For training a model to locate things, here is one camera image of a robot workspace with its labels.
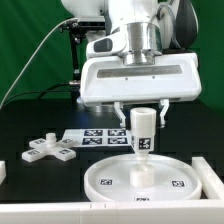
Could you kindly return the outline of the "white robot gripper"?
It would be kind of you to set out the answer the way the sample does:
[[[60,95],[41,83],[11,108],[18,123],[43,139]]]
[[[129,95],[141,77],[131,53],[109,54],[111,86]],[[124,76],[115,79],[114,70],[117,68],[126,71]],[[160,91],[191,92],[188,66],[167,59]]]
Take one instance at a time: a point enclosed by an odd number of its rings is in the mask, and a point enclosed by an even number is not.
[[[169,100],[192,101],[200,94],[197,67],[195,53],[166,54],[157,56],[153,65],[133,66],[118,56],[91,58],[82,70],[81,99],[87,106],[115,102],[121,128],[126,127],[123,104],[160,101],[160,127],[164,128]]]

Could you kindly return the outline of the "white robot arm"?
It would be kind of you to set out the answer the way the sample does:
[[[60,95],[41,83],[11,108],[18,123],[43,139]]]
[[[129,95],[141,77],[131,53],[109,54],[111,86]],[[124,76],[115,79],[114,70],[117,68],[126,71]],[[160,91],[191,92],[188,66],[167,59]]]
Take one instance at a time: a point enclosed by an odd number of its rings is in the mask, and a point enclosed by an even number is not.
[[[201,92],[198,58],[186,48],[198,32],[190,0],[61,0],[88,39],[80,97],[87,106],[112,106],[126,125],[127,104],[171,102]]]

